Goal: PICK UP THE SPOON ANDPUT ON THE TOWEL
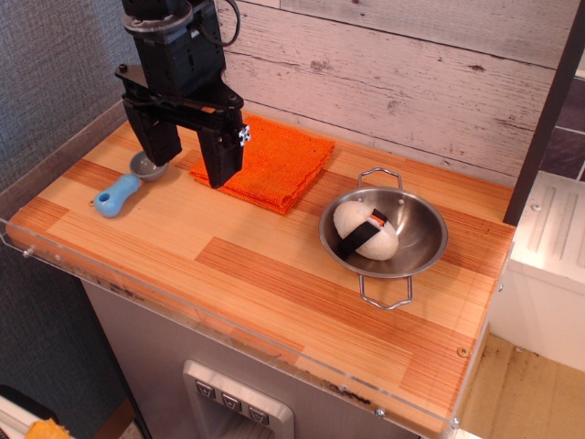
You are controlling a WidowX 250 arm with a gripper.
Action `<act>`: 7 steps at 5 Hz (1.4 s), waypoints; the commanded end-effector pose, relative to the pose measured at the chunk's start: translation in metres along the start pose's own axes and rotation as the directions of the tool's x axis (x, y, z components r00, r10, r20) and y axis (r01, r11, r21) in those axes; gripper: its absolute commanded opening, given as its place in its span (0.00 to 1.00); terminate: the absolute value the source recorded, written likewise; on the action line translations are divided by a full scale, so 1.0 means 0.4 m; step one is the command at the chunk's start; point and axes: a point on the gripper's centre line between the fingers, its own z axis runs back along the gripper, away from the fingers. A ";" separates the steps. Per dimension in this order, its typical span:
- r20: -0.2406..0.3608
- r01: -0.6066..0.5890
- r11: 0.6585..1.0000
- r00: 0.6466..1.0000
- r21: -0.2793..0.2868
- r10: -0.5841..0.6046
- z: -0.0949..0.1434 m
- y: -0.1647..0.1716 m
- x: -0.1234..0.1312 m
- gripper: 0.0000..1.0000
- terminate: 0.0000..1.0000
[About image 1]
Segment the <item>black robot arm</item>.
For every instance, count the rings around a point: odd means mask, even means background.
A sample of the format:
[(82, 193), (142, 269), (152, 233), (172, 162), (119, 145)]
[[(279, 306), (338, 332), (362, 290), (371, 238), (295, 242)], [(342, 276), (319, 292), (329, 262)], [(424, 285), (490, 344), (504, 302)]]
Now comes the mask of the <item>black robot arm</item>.
[(182, 150), (177, 129), (197, 133), (212, 188), (242, 169), (249, 127), (226, 68), (212, 1), (125, 1), (122, 23), (140, 62), (121, 64), (124, 110), (148, 159), (162, 166)]

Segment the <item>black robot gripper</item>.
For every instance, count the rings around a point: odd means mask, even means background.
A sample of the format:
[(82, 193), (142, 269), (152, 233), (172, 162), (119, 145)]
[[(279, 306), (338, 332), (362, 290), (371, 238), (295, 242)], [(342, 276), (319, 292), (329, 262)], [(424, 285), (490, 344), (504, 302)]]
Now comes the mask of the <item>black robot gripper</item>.
[(177, 128), (197, 133), (209, 185), (219, 188), (242, 169), (242, 98), (222, 80), (223, 48), (201, 27), (171, 35), (138, 34), (138, 64), (121, 64), (123, 107), (147, 158), (156, 166), (182, 151)]

